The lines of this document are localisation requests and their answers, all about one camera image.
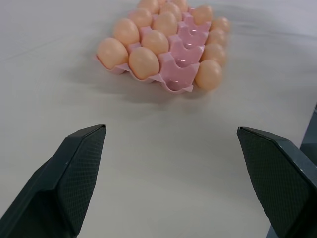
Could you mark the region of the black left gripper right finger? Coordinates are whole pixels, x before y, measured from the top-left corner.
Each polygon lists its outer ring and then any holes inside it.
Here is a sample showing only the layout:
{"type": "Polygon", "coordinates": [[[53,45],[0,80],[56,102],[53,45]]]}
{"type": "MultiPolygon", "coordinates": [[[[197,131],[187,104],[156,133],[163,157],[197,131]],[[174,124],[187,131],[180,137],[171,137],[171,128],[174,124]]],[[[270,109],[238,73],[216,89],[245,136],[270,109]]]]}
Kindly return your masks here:
{"type": "Polygon", "coordinates": [[[317,166],[290,140],[237,129],[256,196],[278,238],[317,238],[317,166]]]}

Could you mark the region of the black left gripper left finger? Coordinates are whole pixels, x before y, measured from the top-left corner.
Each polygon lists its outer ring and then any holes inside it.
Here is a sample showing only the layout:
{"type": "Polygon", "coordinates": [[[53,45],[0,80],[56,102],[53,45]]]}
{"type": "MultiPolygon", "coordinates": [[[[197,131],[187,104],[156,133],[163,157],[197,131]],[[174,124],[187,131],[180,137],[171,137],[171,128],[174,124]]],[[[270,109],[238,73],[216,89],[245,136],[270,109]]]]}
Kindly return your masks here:
{"type": "Polygon", "coordinates": [[[0,218],[0,238],[77,238],[96,186],[106,126],[67,136],[0,218]]]}

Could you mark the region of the pink plastic egg tray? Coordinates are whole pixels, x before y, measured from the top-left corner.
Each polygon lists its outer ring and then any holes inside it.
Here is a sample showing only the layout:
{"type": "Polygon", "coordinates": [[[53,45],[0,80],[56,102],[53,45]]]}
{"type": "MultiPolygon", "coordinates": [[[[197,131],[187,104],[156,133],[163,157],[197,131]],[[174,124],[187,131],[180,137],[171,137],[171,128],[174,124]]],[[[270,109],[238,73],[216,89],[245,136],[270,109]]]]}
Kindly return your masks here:
{"type": "MultiPolygon", "coordinates": [[[[156,55],[160,64],[160,70],[157,75],[150,76],[145,80],[139,80],[134,76],[128,63],[117,65],[114,69],[109,70],[102,65],[97,56],[96,58],[106,70],[112,73],[122,74],[129,72],[139,82],[158,82],[167,91],[173,93],[191,92],[211,26],[211,22],[196,25],[192,16],[194,9],[188,8],[187,12],[181,12],[182,21],[177,22],[178,30],[176,35],[166,36],[169,42],[169,51],[156,55]]],[[[153,24],[159,13],[151,15],[153,17],[153,24]]],[[[140,42],[125,46],[129,56],[133,49],[142,47],[142,38],[146,33],[153,30],[152,24],[147,27],[138,28],[140,42]]]]}

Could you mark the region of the beige egg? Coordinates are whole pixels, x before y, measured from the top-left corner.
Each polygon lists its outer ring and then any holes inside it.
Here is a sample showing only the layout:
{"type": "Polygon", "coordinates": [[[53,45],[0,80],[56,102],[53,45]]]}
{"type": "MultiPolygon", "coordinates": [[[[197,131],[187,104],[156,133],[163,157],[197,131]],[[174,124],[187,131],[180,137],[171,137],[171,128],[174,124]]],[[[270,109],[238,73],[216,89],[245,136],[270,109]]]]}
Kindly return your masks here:
{"type": "Polygon", "coordinates": [[[153,17],[145,8],[136,8],[128,14],[128,18],[132,20],[138,28],[147,27],[152,24],[153,17]]]}
{"type": "Polygon", "coordinates": [[[136,24],[128,18],[122,18],[115,23],[113,36],[124,46],[140,42],[139,30],[136,24]]]}
{"type": "Polygon", "coordinates": [[[213,9],[210,5],[201,5],[193,10],[192,16],[196,25],[202,25],[212,21],[213,9]]]}
{"type": "Polygon", "coordinates": [[[158,30],[151,30],[146,33],[142,38],[141,45],[150,49],[155,55],[169,51],[169,42],[167,37],[158,30]]]}
{"type": "Polygon", "coordinates": [[[144,8],[151,14],[158,14],[160,9],[158,0],[140,0],[137,4],[137,7],[144,8]]]}
{"type": "Polygon", "coordinates": [[[226,46],[226,43],[227,43],[226,33],[219,28],[209,31],[205,44],[208,45],[211,43],[220,44],[223,47],[226,46]]]}
{"type": "Polygon", "coordinates": [[[203,90],[216,89],[222,82],[222,68],[214,60],[207,59],[200,63],[195,77],[195,83],[203,90]]]}
{"type": "Polygon", "coordinates": [[[226,52],[223,46],[217,43],[207,44],[204,48],[200,61],[204,60],[213,60],[220,66],[224,66],[226,63],[226,52]]]}
{"type": "Polygon", "coordinates": [[[228,33],[230,31],[230,21],[226,17],[218,17],[212,21],[210,31],[214,29],[221,29],[228,33]]]}
{"type": "Polygon", "coordinates": [[[150,76],[157,75],[160,70],[157,56],[145,47],[137,47],[132,50],[128,65],[134,76],[139,80],[145,80],[150,76]]]}
{"type": "Polygon", "coordinates": [[[163,12],[153,21],[152,29],[162,32],[165,36],[176,35],[177,19],[171,12],[163,12]]]}
{"type": "Polygon", "coordinates": [[[188,11],[188,3],[187,0],[171,0],[173,4],[175,4],[177,7],[179,7],[181,12],[187,12],[188,11]]]}
{"type": "Polygon", "coordinates": [[[163,4],[163,5],[160,7],[159,14],[163,14],[163,13],[165,13],[165,12],[170,12],[170,13],[172,13],[172,14],[175,16],[177,22],[182,21],[182,13],[181,13],[181,10],[180,10],[180,8],[179,8],[176,4],[174,4],[174,3],[172,3],[172,2],[166,2],[165,4],[163,4]]]}
{"type": "Polygon", "coordinates": [[[97,58],[109,70],[117,65],[128,63],[128,51],[125,46],[115,38],[103,39],[97,49],[97,58]]]}

